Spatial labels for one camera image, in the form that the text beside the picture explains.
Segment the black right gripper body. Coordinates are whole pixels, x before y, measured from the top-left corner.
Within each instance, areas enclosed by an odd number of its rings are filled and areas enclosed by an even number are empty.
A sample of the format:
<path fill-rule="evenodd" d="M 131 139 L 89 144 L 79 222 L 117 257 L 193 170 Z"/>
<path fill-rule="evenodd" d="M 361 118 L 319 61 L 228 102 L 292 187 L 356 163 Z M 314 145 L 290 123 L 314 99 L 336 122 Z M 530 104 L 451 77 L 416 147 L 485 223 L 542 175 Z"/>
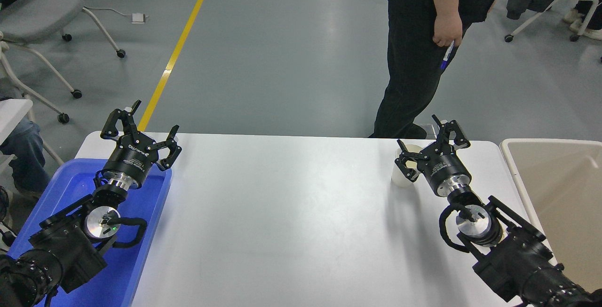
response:
<path fill-rule="evenodd" d="M 453 191 L 471 183 L 471 174 L 458 158 L 455 145 L 433 142 L 420 153 L 417 169 L 432 190 Z"/>

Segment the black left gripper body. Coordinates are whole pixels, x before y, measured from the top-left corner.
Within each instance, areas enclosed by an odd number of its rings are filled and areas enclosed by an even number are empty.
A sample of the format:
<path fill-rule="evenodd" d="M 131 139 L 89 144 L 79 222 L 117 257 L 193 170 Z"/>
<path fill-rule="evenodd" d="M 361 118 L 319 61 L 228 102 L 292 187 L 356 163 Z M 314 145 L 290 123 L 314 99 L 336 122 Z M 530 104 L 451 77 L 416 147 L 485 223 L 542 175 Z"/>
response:
<path fill-rule="evenodd" d="M 117 146 L 103 168 L 103 177 L 112 178 L 123 173 L 135 182 L 143 182 L 148 176 L 153 163 L 158 160 L 156 150 L 149 150 L 155 141 L 144 134 L 138 138 L 123 135 L 117 140 Z"/>

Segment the person's hand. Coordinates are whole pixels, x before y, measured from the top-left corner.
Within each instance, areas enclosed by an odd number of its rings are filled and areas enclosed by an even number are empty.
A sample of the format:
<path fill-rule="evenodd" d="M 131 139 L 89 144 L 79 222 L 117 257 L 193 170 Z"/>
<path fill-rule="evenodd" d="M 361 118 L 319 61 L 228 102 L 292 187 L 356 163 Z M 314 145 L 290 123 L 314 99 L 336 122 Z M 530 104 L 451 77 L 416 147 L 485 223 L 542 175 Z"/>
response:
<path fill-rule="evenodd" d="M 437 14 L 433 42 L 438 47 L 458 47 L 462 43 L 463 26 L 458 10 Z"/>

